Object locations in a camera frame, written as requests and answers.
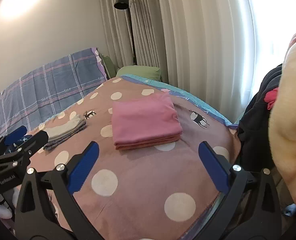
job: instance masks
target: floor lamp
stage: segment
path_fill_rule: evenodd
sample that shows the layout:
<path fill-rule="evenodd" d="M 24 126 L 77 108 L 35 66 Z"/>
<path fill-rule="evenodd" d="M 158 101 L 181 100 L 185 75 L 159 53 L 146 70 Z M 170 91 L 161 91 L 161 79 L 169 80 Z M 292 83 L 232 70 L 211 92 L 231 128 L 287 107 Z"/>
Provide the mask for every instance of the floor lamp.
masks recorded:
<path fill-rule="evenodd" d="M 134 32 L 132 30 L 132 22 L 131 22 L 131 13 L 129 8 L 129 0 L 116 0 L 114 7 L 118 10 L 127 10 L 129 23 L 130 23 L 130 33 L 131 33 L 131 41 L 132 41 L 132 52 L 134 54 L 134 64 L 137 65 L 136 58 L 136 49 L 135 49 L 135 41 L 134 41 Z"/>

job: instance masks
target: blue gripper pad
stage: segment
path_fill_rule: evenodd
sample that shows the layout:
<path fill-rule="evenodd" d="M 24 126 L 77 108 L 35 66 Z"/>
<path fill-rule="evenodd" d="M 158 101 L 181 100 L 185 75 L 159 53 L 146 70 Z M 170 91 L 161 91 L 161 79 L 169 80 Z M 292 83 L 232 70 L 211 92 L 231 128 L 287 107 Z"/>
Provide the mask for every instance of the blue gripper pad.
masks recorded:
<path fill-rule="evenodd" d="M 198 154 L 216 189 L 227 194 L 230 189 L 230 163 L 224 156 L 217 155 L 206 141 L 200 143 Z"/>
<path fill-rule="evenodd" d="M 6 136 L 6 138 L 4 139 L 4 144 L 7 146 L 10 146 L 13 143 L 19 141 L 21 137 L 26 135 L 26 133 L 27 133 L 27 128 L 22 125 Z"/>
<path fill-rule="evenodd" d="M 91 142 L 81 154 L 79 162 L 70 172 L 68 180 L 68 191 L 70 195 L 81 189 L 92 167 L 99 157 L 99 145 L 96 142 Z"/>

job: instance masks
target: pink polka dot blanket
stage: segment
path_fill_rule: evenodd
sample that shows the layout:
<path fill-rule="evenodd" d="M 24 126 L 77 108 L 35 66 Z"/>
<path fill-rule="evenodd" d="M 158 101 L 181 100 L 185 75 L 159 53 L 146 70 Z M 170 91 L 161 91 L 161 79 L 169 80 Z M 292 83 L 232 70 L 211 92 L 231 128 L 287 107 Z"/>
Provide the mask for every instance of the pink polka dot blanket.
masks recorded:
<path fill-rule="evenodd" d="M 181 139 L 116 150 L 112 140 L 113 102 L 165 92 L 170 93 L 177 111 L 183 129 Z M 52 150 L 40 149 L 32 156 L 29 167 L 52 170 L 96 141 L 100 148 L 98 160 L 73 196 L 99 233 L 106 240 L 192 239 L 218 197 L 198 157 L 198 146 L 207 141 L 217 154 L 233 163 L 240 151 L 235 130 L 169 89 L 118 77 L 30 133 L 63 125 L 77 114 L 85 116 L 87 128 Z M 58 210 L 59 223 L 69 229 L 55 195 L 49 194 Z"/>

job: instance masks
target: black lamp shade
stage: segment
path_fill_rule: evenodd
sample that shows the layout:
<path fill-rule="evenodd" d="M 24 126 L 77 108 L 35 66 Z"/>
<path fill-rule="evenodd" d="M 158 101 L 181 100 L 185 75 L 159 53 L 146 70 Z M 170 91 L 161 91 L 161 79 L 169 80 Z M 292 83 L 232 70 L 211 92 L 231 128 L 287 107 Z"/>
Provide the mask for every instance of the black lamp shade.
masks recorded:
<path fill-rule="evenodd" d="M 118 10 L 126 10 L 129 8 L 129 0 L 116 0 L 114 7 Z"/>

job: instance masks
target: window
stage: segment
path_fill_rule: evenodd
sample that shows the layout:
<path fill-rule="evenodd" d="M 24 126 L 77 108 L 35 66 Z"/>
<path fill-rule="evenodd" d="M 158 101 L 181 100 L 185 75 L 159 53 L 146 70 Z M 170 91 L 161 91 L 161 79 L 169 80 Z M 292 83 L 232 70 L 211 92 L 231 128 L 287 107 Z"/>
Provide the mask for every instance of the window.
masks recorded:
<path fill-rule="evenodd" d="M 264 76 L 283 63 L 296 33 L 296 0 L 249 0 L 255 31 L 255 68 L 252 97 Z"/>

